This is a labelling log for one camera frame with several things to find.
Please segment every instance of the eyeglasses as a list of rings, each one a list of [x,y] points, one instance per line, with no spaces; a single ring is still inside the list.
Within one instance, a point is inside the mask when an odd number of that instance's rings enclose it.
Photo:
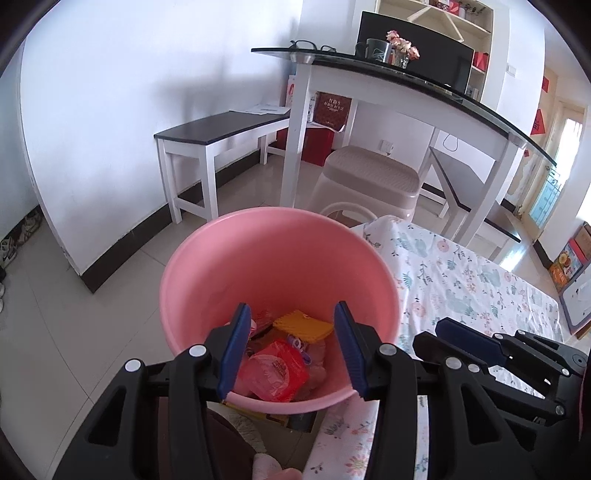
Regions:
[[[331,51],[336,53],[336,48],[328,46],[328,45],[322,45],[320,48],[318,48],[316,46],[316,44],[310,40],[290,40],[291,45],[289,46],[290,49],[295,50],[297,48],[303,48],[303,49],[308,49],[308,50],[320,50],[320,51]],[[312,45],[312,48],[308,47],[308,46],[301,46],[302,44],[310,44]]]

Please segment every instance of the pink bucket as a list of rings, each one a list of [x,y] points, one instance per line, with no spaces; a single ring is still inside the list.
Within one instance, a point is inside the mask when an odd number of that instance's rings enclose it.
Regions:
[[[332,322],[340,300],[382,341],[396,339],[396,287],[369,243],[316,213],[260,207],[210,222],[180,245],[162,277],[160,318],[168,345],[178,355],[229,322],[240,302],[254,312],[298,309]],[[227,401],[272,414],[330,407],[353,394],[336,335],[327,341],[324,366],[327,380],[309,400],[274,403],[231,392]]]

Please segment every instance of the wall outlet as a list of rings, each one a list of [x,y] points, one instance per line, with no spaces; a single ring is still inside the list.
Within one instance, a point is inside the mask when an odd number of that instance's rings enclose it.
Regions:
[[[513,65],[507,64],[507,73],[512,77],[515,77],[517,74],[517,69]]]
[[[384,152],[386,155],[389,155],[392,151],[393,146],[394,145],[392,144],[392,142],[389,142],[388,140],[382,140],[379,143],[379,150],[380,152]]]

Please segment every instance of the mug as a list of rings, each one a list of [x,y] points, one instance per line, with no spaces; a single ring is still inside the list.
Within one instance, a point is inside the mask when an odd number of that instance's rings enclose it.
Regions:
[[[366,43],[359,42],[355,45],[355,54],[368,60],[377,60],[389,63],[392,45],[385,40],[368,38]]]

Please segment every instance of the yellow sponge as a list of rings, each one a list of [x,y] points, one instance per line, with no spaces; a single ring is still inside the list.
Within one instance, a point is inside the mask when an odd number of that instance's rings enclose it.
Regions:
[[[334,329],[332,323],[313,319],[299,310],[278,318],[273,322],[273,327],[296,336],[307,343],[320,342],[328,337]]]

